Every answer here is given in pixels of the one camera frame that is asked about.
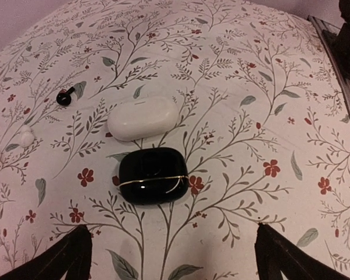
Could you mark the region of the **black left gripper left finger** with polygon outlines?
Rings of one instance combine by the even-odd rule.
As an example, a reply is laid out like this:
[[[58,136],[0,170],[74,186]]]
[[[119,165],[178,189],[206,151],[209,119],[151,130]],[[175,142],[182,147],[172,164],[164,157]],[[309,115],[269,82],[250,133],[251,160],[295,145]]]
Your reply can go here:
[[[89,279],[92,236],[78,225],[44,253],[1,275],[0,279]]]

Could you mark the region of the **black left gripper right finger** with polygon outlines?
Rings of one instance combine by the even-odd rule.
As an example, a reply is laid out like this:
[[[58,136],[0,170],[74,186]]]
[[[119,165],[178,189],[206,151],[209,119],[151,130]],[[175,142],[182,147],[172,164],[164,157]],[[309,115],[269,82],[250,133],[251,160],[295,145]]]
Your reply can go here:
[[[260,223],[255,241],[258,277],[263,280],[349,278],[307,255],[270,225]]]

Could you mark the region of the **black earbuds charging case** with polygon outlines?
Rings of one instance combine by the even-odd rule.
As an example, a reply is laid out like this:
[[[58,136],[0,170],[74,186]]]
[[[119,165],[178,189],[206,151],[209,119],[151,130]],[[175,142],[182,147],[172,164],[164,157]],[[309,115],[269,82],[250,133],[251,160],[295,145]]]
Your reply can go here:
[[[156,205],[182,198],[189,189],[188,170],[176,149],[141,149],[119,165],[120,194],[135,205]]]

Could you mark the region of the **black wireless earbud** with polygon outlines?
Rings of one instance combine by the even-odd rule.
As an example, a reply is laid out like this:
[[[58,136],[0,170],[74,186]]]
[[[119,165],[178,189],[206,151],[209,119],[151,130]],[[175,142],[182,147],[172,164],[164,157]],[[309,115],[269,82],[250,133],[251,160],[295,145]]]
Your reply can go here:
[[[69,106],[72,102],[71,94],[73,94],[74,91],[75,91],[74,87],[70,87],[68,90],[64,92],[60,91],[56,96],[56,102],[60,106]]]

